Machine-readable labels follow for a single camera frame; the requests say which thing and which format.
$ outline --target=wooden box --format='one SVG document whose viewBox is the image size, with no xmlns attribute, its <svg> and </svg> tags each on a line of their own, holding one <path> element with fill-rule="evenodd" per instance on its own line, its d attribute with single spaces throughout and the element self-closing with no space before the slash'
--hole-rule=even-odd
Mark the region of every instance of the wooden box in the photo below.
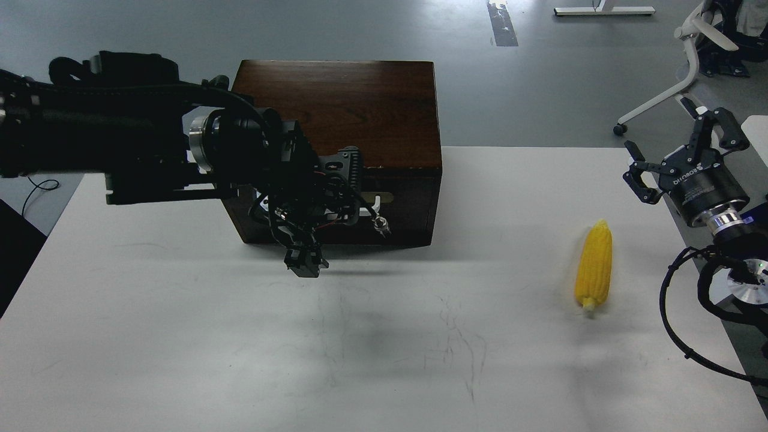
<svg viewBox="0 0 768 432">
<path fill-rule="evenodd" d="M 298 120 L 318 155 L 348 145 L 362 151 L 363 196 L 384 197 L 380 213 L 392 233 L 383 238 L 370 218 L 360 218 L 352 227 L 318 230 L 322 243 L 431 243 L 442 175 L 431 62 L 246 60 L 233 90 Z M 244 242 L 274 242 L 268 227 L 247 216 L 248 189 L 224 206 Z"/>
</svg>

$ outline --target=silver metal ring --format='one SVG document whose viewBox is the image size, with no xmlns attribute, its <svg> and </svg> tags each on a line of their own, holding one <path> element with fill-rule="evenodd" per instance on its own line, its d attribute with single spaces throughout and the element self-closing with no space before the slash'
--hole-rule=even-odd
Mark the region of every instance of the silver metal ring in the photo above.
<svg viewBox="0 0 768 432">
<path fill-rule="evenodd" d="M 5 121 L 5 97 L 0 94 L 0 126 Z"/>
<path fill-rule="evenodd" d="M 736 208 L 731 206 L 728 206 L 716 214 L 712 214 L 707 219 L 707 227 L 712 231 L 712 235 L 716 235 L 726 228 L 743 223 L 744 221 L 741 219 L 739 212 Z"/>
<path fill-rule="evenodd" d="M 192 121 L 190 126 L 190 151 L 197 165 L 203 169 L 203 171 L 210 172 L 213 167 L 210 166 L 210 161 L 205 155 L 205 131 L 208 124 L 208 116 L 201 115 Z"/>
</svg>

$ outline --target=chair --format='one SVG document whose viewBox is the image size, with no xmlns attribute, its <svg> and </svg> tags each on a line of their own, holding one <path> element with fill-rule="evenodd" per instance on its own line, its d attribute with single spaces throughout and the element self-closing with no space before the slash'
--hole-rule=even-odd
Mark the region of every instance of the chair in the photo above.
<svg viewBox="0 0 768 432">
<path fill-rule="evenodd" d="M 712 0 L 705 0 L 699 7 L 694 9 L 690 15 L 688 15 L 688 18 L 685 19 L 682 26 L 675 29 L 674 37 L 683 41 L 685 54 L 688 57 L 688 75 L 683 81 L 662 91 L 661 94 L 655 98 L 652 98 L 650 101 L 645 102 L 619 118 L 617 124 L 614 126 L 614 133 L 616 135 L 621 136 L 627 131 L 627 121 L 630 121 L 632 118 L 659 105 L 668 98 L 677 99 L 683 107 L 691 113 L 691 115 L 695 115 L 695 107 L 689 105 L 692 104 L 692 102 L 684 96 L 684 93 L 694 81 L 696 81 L 696 75 L 699 73 L 700 61 L 697 52 L 697 43 L 700 38 L 706 37 L 727 51 L 736 51 L 739 49 L 739 47 L 728 39 L 728 37 L 717 31 L 717 29 L 711 25 L 713 16 Z"/>
</svg>

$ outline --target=corn cob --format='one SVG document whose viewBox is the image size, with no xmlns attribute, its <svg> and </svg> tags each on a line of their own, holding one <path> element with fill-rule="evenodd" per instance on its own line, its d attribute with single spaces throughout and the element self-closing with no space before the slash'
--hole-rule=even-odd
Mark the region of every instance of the corn cob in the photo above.
<svg viewBox="0 0 768 432">
<path fill-rule="evenodd" d="M 601 219 L 587 234 L 578 266 L 574 295 L 576 301 L 591 313 L 608 298 L 611 286 L 612 237 L 608 223 Z"/>
</svg>

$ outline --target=cable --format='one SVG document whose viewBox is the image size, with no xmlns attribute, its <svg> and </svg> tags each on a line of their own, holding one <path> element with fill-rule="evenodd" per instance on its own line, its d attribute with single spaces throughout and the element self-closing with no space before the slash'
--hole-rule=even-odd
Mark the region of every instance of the cable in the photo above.
<svg viewBox="0 0 768 432">
<path fill-rule="evenodd" d="M 48 180 L 43 180 L 40 183 L 35 183 L 30 177 L 27 177 L 27 180 L 29 180 L 30 183 L 35 185 L 35 188 L 32 189 L 29 192 L 29 195 L 27 195 L 27 199 L 24 200 L 24 204 L 22 205 L 22 218 L 24 217 L 24 213 L 27 210 L 27 202 L 29 202 L 29 198 L 31 198 L 32 194 L 35 193 L 38 189 L 41 189 L 43 191 L 53 191 L 54 189 L 58 189 L 61 186 L 61 183 L 58 182 L 58 180 L 54 178 L 49 178 Z M 56 185 L 46 188 L 43 186 L 43 184 L 48 183 L 49 181 L 53 181 Z"/>
<path fill-rule="evenodd" d="M 674 342 L 674 344 L 677 345 L 677 347 L 680 348 L 681 351 L 683 351 L 683 354 L 685 354 L 686 359 L 690 358 L 693 361 L 697 362 L 698 364 L 706 367 L 707 369 L 710 369 L 711 371 L 715 371 L 719 374 L 727 375 L 728 377 L 744 380 L 752 385 L 768 386 L 768 379 L 766 378 L 740 374 L 736 371 L 732 371 L 731 369 L 727 369 L 723 366 L 720 366 L 719 364 L 697 353 L 693 348 L 686 345 L 685 342 L 683 342 L 683 340 L 680 339 L 679 336 L 677 336 L 674 330 L 672 330 L 672 326 L 669 323 L 669 319 L 667 318 L 667 289 L 670 286 L 670 282 L 672 281 L 672 277 L 674 276 L 675 271 L 677 271 L 677 269 L 679 269 L 681 265 L 689 261 L 691 258 L 695 258 L 695 257 L 703 258 L 707 255 L 713 256 L 714 254 L 715 254 L 715 248 L 713 246 L 709 246 L 708 248 L 704 248 L 704 249 L 685 248 L 683 249 L 682 252 L 680 252 L 677 258 L 675 258 L 675 260 L 669 266 L 667 275 L 664 276 L 664 281 L 661 283 L 661 290 L 659 293 L 659 311 L 661 312 L 661 321 L 664 324 L 664 329 L 667 331 L 667 334 L 669 335 L 670 339 Z"/>
<path fill-rule="evenodd" d="M 376 210 L 373 210 L 373 206 L 368 201 L 366 201 L 366 199 L 363 198 L 361 194 L 357 193 L 357 191 L 352 186 L 349 185 L 349 182 L 347 182 L 347 180 L 344 177 L 342 177 L 339 174 L 328 174 L 328 177 L 338 178 L 339 180 L 341 180 L 344 186 L 347 189 L 349 189 L 350 192 L 352 192 L 355 199 L 359 201 L 360 205 L 362 205 L 363 207 L 366 208 L 366 210 L 368 210 L 368 212 L 371 214 L 371 219 L 376 219 L 379 216 L 379 214 L 376 213 Z"/>
</svg>

